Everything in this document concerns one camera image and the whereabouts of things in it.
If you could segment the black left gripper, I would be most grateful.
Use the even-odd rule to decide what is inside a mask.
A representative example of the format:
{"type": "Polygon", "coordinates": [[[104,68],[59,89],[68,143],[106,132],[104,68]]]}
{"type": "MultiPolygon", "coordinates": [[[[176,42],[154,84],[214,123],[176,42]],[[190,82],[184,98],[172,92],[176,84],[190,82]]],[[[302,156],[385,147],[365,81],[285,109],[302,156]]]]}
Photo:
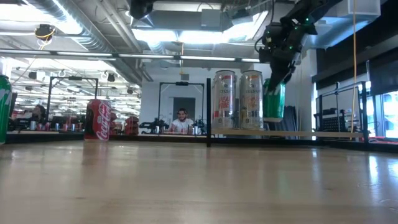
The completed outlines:
{"type": "Polygon", "coordinates": [[[133,18],[143,18],[153,10],[154,0],[130,0],[129,14],[133,18]]]}

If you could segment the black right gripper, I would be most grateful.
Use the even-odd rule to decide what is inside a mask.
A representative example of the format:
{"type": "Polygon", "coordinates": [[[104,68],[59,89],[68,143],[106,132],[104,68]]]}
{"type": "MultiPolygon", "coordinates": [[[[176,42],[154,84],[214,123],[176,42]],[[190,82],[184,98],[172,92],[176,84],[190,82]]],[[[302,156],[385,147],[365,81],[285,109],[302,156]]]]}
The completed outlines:
{"type": "Polygon", "coordinates": [[[259,61],[269,63],[271,67],[268,92],[290,81],[308,35],[317,35],[315,25],[308,17],[301,20],[283,17],[279,22],[271,22],[266,26],[261,37],[264,46],[257,51],[259,61]]]}

